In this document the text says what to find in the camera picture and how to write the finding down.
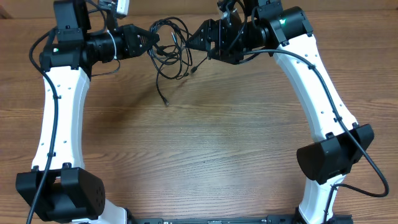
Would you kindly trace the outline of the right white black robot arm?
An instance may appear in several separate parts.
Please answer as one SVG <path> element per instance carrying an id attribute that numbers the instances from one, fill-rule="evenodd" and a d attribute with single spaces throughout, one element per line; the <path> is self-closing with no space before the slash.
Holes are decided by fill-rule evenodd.
<path id="1" fill-rule="evenodd" d="M 220 1 L 219 20 L 208 19 L 187 40 L 209 58 L 240 64 L 265 52 L 284 71 L 302 105 L 313 143 L 297 150 L 306 176 L 303 199 L 294 215 L 268 216 L 268 223 L 352 223 L 335 215 L 338 186 L 374 139 L 342 102 L 317 49 L 313 27 L 300 7 L 280 1 L 245 1 L 240 17 L 234 1 Z"/>

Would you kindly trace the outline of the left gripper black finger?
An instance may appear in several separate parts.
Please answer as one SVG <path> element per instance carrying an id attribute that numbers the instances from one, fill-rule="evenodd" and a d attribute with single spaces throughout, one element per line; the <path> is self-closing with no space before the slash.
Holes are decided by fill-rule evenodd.
<path id="1" fill-rule="evenodd" d="M 148 40 L 145 42 L 140 42 L 137 49 L 136 49 L 136 56 L 141 56 L 142 54 L 146 53 L 150 50 L 155 44 L 157 43 L 156 40 Z"/>
<path id="2" fill-rule="evenodd" d="M 149 41 L 158 42 L 160 40 L 159 35 L 156 33 L 142 29 L 140 27 L 135 27 L 135 29 L 136 29 L 137 38 L 141 42 L 149 42 Z"/>

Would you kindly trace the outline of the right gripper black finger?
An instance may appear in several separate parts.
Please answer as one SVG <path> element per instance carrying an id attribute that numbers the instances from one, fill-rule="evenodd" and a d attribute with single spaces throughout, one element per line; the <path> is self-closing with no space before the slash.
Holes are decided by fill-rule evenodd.
<path id="1" fill-rule="evenodd" d="M 208 53 L 213 53 L 215 49 L 211 46 L 209 43 L 204 43 L 204 44 L 187 44 L 187 47 L 189 49 L 193 50 L 199 50 L 203 52 L 208 52 Z"/>
<path id="2" fill-rule="evenodd" d="M 211 47 L 219 39 L 219 22 L 205 20 L 198 30 L 187 40 L 187 47 Z"/>

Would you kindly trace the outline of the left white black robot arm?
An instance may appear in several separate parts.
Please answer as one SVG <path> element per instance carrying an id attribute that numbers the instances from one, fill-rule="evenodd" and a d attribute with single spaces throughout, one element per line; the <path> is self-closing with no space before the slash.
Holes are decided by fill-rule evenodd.
<path id="1" fill-rule="evenodd" d="M 85 169 L 81 149 L 83 110 L 97 62 L 120 62 L 151 49 L 159 36 L 132 24 L 119 26 L 128 1 L 98 1 L 104 26 L 91 31 L 87 1 L 55 1 L 56 26 L 33 66 L 45 86 L 44 115 L 30 171 L 17 174 L 16 190 L 29 204 L 27 221 L 134 223 L 132 213 L 106 198 L 103 181 Z"/>

